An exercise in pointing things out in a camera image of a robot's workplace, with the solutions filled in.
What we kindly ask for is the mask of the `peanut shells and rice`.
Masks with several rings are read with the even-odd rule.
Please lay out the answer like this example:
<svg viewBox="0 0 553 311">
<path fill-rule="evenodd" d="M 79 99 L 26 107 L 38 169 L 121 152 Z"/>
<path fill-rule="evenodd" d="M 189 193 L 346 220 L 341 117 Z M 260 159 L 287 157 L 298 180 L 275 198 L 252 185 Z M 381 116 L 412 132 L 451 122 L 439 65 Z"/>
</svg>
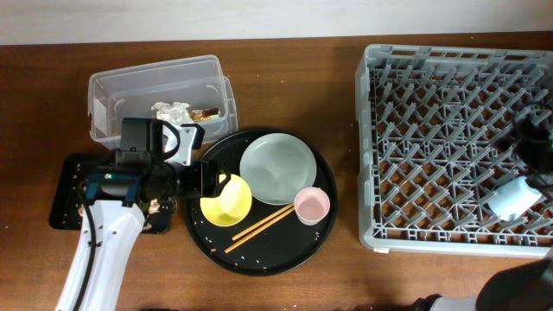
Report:
<svg viewBox="0 0 553 311">
<path fill-rule="evenodd" d="M 159 213 L 160 212 L 160 208 L 161 208 L 161 204 L 160 202 L 158 201 L 158 199 L 153 199 L 150 203 L 149 203 L 149 209 L 148 209 L 148 215 L 153 215 L 155 213 Z M 84 205 L 81 204 L 78 208 L 78 214 L 80 217 L 83 217 L 84 216 Z M 149 221 L 146 221 L 146 223 L 144 224 L 143 226 L 143 231 L 147 231 L 147 230 L 150 230 L 152 228 L 152 224 L 149 222 Z"/>
</svg>

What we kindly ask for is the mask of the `yellow bowl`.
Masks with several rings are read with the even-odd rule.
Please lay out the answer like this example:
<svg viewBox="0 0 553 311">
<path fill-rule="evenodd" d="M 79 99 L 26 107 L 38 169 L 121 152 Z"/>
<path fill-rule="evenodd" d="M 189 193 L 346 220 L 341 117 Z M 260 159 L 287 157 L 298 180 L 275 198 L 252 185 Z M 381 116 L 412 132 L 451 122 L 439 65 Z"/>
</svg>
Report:
<svg viewBox="0 0 553 311">
<path fill-rule="evenodd" d="M 221 227 L 242 221 L 251 210 L 251 205 L 251 189 L 238 175 L 231 175 L 220 196 L 200 199 L 203 216 L 213 225 Z"/>
</svg>

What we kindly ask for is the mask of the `light blue cup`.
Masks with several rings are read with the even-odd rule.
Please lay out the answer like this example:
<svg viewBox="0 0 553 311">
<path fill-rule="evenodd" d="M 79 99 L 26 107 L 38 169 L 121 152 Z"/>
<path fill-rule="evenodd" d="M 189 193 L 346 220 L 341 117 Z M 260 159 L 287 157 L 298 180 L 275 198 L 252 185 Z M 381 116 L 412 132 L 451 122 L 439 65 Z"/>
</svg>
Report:
<svg viewBox="0 0 553 311">
<path fill-rule="evenodd" d="M 542 197 L 531 187 L 525 176 L 520 176 L 495 190 L 496 195 L 487 204 L 492 212 L 504 221 L 520 217 Z"/>
</svg>

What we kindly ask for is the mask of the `wooden chopstick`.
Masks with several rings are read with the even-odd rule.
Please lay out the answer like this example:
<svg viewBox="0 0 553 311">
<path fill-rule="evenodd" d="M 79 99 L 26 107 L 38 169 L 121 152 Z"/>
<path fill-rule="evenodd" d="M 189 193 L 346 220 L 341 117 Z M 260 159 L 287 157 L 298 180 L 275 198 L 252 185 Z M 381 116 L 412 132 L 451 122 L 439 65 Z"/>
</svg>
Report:
<svg viewBox="0 0 553 311">
<path fill-rule="evenodd" d="M 288 211 L 289 209 L 291 209 L 293 207 L 293 203 L 290 203 L 284 207 L 282 207 L 281 209 L 277 210 L 276 212 L 270 214 L 269 216 L 265 217 L 264 219 L 261 219 L 259 220 L 257 223 L 255 223 L 254 225 L 251 225 L 250 227 L 246 228 L 245 230 L 243 230 L 242 232 L 240 232 L 239 234 L 235 235 L 232 237 L 232 241 L 237 241 L 239 240 L 240 238 L 244 237 L 246 234 L 256 230 L 258 227 L 262 226 L 262 225 L 265 225 L 266 223 L 268 223 L 270 220 L 273 220 L 275 219 L 277 216 L 280 216 L 281 214 L 285 213 L 286 211 Z"/>
<path fill-rule="evenodd" d="M 265 225 L 262 225 L 260 227 L 258 227 L 256 230 L 246 234 L 244 237 L 240 238 L 239 240 L 237 241 L 234 241 L 234 244 L 232 244 L 231 246 L 229 246 L 228 248 L 225 249 L 225 253 L 230 253 L 231 251 L 234 251 L 235 249 L 237 249 L 239 246 L 241 246 L 242 244 L 245 244 L 246 242 L 248 242 L 249 240 L 251 240 L 252 238 L 256 237 L 259 233 L 265 231 L 266 229 L 268 229 L 269 227 L 271 227 L 272 225 L 274 225 L 275 223 L 279 222 L 280 220 L 284 219 L 285 217 L 287 217 L 289 214 L 291 214 L 292 212 L 294 211 L 294 207 L 292 207 L 291 209 L 289 209 L 288 211 L 286 211 L 285 213 L 281 214 L 280 216 L 277 216 L 275 219 L 273 220 L 270 220 L 268 223 L 266 223 Z"/>
</svg>

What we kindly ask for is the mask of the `white tissue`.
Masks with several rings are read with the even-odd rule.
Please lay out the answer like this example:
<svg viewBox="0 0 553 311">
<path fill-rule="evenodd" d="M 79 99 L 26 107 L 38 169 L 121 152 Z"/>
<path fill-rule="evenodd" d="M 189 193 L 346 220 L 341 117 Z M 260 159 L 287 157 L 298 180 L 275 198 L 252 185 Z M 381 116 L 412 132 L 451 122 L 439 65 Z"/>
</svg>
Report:
<svg viewBox="0 0 553 311">
<path fill-rule="evenodd" d="M 151 110 L 156 112 L 157 119 L 180 126 L 194 123 L 188 111 L 189 107 L 189 104 L 182 102 L 174 102 L 173 104 L 157 102 L 151 107 Z"/>
</svg>

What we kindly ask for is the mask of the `grey round plate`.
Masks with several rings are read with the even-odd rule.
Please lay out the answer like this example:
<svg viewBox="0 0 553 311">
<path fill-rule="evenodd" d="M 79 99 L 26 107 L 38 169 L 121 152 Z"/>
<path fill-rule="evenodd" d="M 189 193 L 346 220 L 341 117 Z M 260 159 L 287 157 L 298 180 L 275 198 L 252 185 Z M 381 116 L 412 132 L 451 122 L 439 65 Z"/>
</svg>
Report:
<svg viewBox="0 0 553 311">
<path fill-rule="evenodd" d="M 285 205 L 315 184 L 317 164 L 313 151 L 300 138 L 270 133 L 248 145 L 240 159 L 239 174 L 255 199 Z"/>
</svg>

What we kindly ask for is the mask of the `round black serving tray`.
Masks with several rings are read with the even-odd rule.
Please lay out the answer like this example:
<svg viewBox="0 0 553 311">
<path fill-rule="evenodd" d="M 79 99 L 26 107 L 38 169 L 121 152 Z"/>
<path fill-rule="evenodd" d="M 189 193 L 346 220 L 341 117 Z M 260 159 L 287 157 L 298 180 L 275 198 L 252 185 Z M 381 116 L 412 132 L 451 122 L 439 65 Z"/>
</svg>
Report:
<svg viewBox="0 0 553 311">
<path fill-rule="evenodd" d="M 241 130 L 218 140 L 202 155 L 202 159 L 220 162 L 232 174 L 240 176 L 239 163 L 245 149 L 255 139 L 270 133 L 289 134 L 271 128 Z M 315 148 L 309 147 L 317 164 L 312 187 L 326 192 L 331 202 L 329 213 L 316 225 L 304 225 L 293 211 L 234 251 L 225 253 L 225 249 L 234 244 L 233 236 L 288 204 L 269 205 L 252 195 L 251 210 L 247 216 L 236 225 L 221 227 L 213 225 L 203 216 L 198 200 L 184 200 L 184 220 L 189 234 L 210 260 L 239 274 L 269 276 L 294 269 L 318 251 L 334 225 L 338 195 L 330 167 Z"/>
</svg>

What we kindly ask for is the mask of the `pink cup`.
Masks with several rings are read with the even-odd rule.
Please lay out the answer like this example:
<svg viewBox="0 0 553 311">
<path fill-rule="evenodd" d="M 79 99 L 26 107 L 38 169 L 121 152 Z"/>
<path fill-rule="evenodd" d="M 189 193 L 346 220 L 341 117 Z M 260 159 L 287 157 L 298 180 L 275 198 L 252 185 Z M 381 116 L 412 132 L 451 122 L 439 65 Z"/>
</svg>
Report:
<svg viewBox="0 0 553 311">
<path fill-rule="evenodd" d="M 326 192 L 318 187 L 301 190 L 294 200 L 297 218 L 304 225 L 316 225 L 329 213 L 330 199 Z"/>
</svg>

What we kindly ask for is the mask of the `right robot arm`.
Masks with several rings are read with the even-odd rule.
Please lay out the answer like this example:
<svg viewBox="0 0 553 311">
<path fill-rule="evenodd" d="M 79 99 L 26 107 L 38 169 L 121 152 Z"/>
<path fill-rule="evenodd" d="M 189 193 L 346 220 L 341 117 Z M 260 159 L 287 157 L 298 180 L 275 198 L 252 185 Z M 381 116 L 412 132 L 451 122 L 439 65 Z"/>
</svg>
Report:
<svg viewBox="0 0 553 311">
<path fill-rule="evenodd" d="M 502 147 L 515 144 L 515 153 L 529 167 L 525 177 L 499 188 L 499 197 L 488 206 L 499 216 L 512 216 L 528 207 L 531 195 L 552 198 L 552 130 L 546 124 L 523 117 L 513 122 L 513 130 L 502 140 Z M 492 276 L 477 296 L 447 298 L 435 294 L 415 301 L 412 310 L 551 310 L 552 252 L 532 263 Z"/>
</svg>

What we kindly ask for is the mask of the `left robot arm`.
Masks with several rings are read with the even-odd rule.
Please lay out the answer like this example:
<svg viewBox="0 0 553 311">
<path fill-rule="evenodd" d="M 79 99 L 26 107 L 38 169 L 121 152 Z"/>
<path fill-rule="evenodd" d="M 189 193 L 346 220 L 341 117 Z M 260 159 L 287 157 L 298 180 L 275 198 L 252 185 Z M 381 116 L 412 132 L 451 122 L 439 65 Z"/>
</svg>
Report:
<svg viewBox="0 0 553 311">
<path fill-rule="evenodd" d="M 219 196 L 230 173 L 218 162 L 195 161 L 205 135 L 198 124 L 172 125 L 126 117 L 121 143 L 75 191 L 84 209 L 79 243 L 59 310 L 113 310 L 131 250 L 152 200 Z"/>
</svg>

